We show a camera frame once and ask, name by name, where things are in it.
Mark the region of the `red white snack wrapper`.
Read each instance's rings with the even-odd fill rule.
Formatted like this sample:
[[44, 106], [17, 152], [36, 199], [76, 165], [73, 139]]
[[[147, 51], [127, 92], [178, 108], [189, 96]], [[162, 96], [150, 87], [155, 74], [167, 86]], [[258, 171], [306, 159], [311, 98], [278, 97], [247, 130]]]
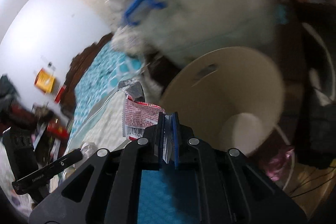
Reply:
[[122, 115], [122, 135], [138, 145], [151, 144], [158, 161], [170, 162], [173, 152], [171, 115], [163, 108], [145, 102], [145, 93], [138, 80], [128, 79], [118, 84], [125, 93]]

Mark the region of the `beige round trash bin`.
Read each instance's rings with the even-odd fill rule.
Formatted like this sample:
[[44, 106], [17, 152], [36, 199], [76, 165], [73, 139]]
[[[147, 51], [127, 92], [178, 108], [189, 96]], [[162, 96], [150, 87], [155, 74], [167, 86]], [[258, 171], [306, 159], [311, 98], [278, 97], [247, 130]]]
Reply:
[[247, 47], [207, 53], [183, 68], [160, 103], [213, 148], [253, 154], [278, 124], [284, 81], [273, 60]]

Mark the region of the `patterned bed cover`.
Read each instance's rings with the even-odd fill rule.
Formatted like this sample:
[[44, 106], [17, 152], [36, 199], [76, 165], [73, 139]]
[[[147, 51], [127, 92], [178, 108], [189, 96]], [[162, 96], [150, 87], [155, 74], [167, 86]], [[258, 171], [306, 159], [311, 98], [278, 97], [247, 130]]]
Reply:
[[115, 151], [131, 140], [122, 135], [122, 115], [125, 93], [113, 91], [111, 95], [94, 105], [79, 130], [71, 136], [67, 151], [77, 148], [96, 151], [106, 148]]

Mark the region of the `teal patterned quilt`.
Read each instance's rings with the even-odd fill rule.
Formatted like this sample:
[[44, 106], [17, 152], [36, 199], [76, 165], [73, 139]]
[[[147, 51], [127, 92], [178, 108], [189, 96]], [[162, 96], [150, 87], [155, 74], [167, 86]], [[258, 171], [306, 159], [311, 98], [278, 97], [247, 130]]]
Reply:
[[143, 66], [143, 58], [116, 52], [110, 44], [103, 46], [75, 87], [76, 107], [71, 135], [79, 130], [96, 103], [114, 91], [120, 81], [139, 75]]

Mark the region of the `carved wooden headboard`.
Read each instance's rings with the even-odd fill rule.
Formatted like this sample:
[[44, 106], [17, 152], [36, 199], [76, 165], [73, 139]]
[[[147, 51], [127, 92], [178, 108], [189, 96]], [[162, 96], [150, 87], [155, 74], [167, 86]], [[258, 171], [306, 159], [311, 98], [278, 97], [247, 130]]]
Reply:
[[66, 74], [64, 82], [66, 88], [60, 98], [60, 111], [67, 118], [72, 118], [76, 109], [75, 88], [84, 73], [91, 66], [95, 57], [109, 41], [111, 41], [113, 33], [104, 35], [99, 42], [94, 42], [86, 47], [81, 53], [78, 53], [71, 61], [70, 69]]

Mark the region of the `clear box orange lid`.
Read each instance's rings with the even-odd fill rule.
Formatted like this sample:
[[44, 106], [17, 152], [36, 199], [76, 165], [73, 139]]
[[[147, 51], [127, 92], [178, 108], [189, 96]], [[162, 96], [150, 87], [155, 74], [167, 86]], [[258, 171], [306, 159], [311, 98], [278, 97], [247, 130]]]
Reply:
[[122, 0], [112, 48], [131, 56], [159, 52], [184, 67], [225, 47], [272, 56], [275, 0]]

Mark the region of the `yellow red wall calendar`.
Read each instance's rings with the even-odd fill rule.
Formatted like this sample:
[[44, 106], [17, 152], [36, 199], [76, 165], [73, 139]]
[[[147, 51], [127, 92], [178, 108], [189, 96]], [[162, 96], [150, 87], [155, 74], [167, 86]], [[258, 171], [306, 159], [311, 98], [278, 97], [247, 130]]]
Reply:
[[34, 86], [46, 94], [51, 94], [54, 88], [55, 76], [45, 69], [41, 69], [34, 81]]

